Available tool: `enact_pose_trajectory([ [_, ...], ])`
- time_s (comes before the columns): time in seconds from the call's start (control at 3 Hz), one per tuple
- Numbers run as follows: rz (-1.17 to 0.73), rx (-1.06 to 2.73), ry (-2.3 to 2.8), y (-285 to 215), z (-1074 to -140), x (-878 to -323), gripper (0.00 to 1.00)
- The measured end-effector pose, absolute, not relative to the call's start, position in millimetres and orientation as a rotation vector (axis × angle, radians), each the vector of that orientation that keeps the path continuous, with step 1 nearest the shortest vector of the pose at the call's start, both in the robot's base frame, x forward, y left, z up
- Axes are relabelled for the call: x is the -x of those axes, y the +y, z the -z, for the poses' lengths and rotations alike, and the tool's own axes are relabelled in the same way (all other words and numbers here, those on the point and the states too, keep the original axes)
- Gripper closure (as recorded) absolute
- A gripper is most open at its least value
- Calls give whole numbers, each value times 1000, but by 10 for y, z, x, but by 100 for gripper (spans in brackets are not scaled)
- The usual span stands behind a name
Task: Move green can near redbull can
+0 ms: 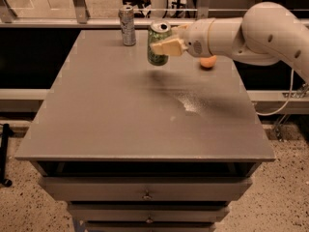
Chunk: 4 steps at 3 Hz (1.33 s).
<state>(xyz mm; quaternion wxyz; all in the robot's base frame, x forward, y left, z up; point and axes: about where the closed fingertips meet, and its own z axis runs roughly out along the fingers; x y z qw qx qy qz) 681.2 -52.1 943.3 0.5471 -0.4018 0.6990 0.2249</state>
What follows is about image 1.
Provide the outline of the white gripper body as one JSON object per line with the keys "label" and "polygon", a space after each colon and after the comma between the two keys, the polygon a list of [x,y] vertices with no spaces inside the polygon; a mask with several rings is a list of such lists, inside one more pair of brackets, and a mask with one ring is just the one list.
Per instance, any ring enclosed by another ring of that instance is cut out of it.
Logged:
{"label": "white gripper body", "polygon": [[211,25],[214,23],[214,18],[199,19],[188,24],[189,27],[185,30],[182,37],[187,52],[193,57],[211,57],[209,47],[209,33]]}

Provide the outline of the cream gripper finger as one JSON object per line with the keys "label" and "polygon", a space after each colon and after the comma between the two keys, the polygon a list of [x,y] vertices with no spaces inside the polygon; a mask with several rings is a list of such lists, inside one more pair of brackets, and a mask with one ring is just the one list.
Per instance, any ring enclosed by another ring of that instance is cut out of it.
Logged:
{"label": "cream gripper finger", "polygon": [[168,56],[181,56],[187,50],[184,40],[179,38],[151,43],[150,47],[154,54]]}
{"label": "cream gripper finger", "polygon": [[175,26],[172,28],[172,35],[173,36],[178,36],[178,37],[182,37],[185,30],[189,27],[188,24],[184,24],[184,25],[179,25],[179,26]]}

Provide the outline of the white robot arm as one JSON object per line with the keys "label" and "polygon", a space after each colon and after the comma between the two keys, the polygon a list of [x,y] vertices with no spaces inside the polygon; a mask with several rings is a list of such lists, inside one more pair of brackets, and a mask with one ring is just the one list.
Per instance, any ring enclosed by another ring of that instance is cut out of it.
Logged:
{"label": "white robot arm", "polygon": [[172,29],[172,35],[151,44],[157,55],[212,55],[269,66],[279,61],[309,82],[309,29],[283,6],[263,2],[244,16],[205,18]]}

